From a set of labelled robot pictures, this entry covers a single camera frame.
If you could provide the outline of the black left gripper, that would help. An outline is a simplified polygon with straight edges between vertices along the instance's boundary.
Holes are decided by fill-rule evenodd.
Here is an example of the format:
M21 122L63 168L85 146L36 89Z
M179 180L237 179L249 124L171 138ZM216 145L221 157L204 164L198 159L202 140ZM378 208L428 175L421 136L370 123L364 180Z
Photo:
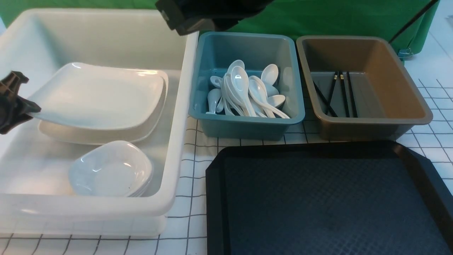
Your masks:
M32 119L31 113L41 108L34 102L19 97L21 84L29 79L21 72L11 71L0 82L0 133L5 135L16 126Z

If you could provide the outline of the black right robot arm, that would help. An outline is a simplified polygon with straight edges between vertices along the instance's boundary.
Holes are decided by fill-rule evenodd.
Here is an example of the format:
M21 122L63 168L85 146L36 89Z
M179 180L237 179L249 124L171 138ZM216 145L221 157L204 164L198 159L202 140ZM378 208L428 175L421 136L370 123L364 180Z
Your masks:
M155 3L170 30L185 36L199 31L226 31L257 16L272 0L158 0Z

